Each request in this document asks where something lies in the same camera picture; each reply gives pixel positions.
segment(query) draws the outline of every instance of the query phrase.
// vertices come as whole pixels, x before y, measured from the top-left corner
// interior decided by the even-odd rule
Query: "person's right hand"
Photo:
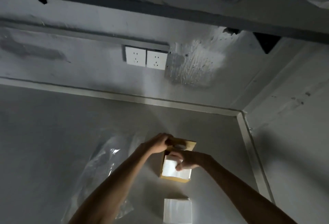
[[[205,159],[205,156],[207,156],[206,154],[200,152],[187,150],[173,150],[170,152],[169,155],[177,159],[177,171],[181,171],[182,169],[194,169],[196,167],[199,167],[202,159]]]

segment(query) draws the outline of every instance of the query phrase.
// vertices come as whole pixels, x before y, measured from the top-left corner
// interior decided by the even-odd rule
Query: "hand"
[[[175,150],[170,152],[171,156],[175,157],[178,161],[176,166],[177,171],[181,171],[182,169],[194,169],[200,166],[200,162],[203,159],[207,159],[206,154],[195,152],[195,151],[187,151],[187,150]]]
[[[167,139],[170,137],[172,137],[172,135],[166,133],[159,133],[155,137],[145,142],[144,145],[146,146],[150,154],[160,153],[167,149],[168,147]]]

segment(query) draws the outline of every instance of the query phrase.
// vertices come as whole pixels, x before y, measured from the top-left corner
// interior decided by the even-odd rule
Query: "white square object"
[[[146,67],[165,70],[167,53],[157,51],[147,51]]]
[[[125,51],[127,64],[146,66],[146,50],[126,46]]]
[[[165,199],[163,222],[167,224],[192,224],[190,199]]]
[[[166,155],[165,160],[163,161],[162,175],[178,177],[186,180],[191,178],[191,172],[192,172],[191,169],[182,169],[181,171],[177,171],[176,166],[177,166],[177,161],[173,159],[170,155]]]

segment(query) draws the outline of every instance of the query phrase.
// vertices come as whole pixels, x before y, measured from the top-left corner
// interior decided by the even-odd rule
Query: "white wall socket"
[[[127,64],[146,66],[146,50],[126,46],[125,51]]]
[[[167,53],[157,51],[147,51],[146,67],[165,70]]]

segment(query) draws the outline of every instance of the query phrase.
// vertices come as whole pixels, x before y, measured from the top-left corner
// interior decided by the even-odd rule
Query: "metal beam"
[[[55,34],[65,37],[72,37],[72,38],[103,41],[103,42],[109,42],[114,44],[139,47],[143,49],[160,50],[165,52],[169,51],[169,45],[167,43],[156,42],[152,40],[130,38],[130,37],[114,35],[114,34],[107,35],[97,32],[80,31],[76,29],[63,29],[63,28],[56,28],[52,26],[37,26],[27,23],[19,23],[19,22],[13,22],[13,21],[1,20],[1,19],[0,19],[0,27],[36,32],[36,33]]]
[[[282,27],[271,24],[253,22],[250,20],[211,14],[197,10],[154,4],[140,0],[66,0],[89,5],[114,8],[119,10],[133,11],[137,13],[150,14],[168,18],[181,19],[186,21],[205,23],[210,25],[225,26],[239,30],[247,30],[258,33],[302,39],[319,43],[329,44],[329,34],[302,30],[291,27]]]

